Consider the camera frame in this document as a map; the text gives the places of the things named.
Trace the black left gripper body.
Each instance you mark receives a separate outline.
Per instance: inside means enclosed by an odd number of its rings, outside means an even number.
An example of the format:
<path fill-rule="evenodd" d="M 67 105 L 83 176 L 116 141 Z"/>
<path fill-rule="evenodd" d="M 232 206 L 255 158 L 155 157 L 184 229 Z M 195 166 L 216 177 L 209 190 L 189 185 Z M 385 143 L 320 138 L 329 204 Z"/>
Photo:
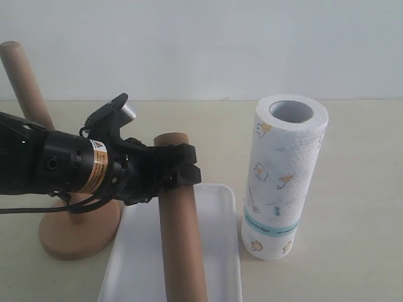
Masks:
<path fill-rule="evenodd" d="M 169 161 L 172 147 L 148 147 L 128 138 L 110 141 L 113 159 L 121 164 L 123 189 L 115 198 L 125 205 L 148 203 L 172 180 Z"/>

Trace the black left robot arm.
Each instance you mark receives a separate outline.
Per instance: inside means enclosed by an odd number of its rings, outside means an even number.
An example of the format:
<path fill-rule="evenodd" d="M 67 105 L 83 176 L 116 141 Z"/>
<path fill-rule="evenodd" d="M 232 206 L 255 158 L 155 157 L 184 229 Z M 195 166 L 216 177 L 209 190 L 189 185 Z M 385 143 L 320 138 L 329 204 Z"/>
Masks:
<path fill-rule="evenodd" d="M 73 213 L 112 199 L 148 203 L 159 193 L 201 182 L 196 151 L 187 143 L 149 147 L 122 139 L 111 118 L 72 135 L 1 114 L 1 194 L 47 194 Z"/>

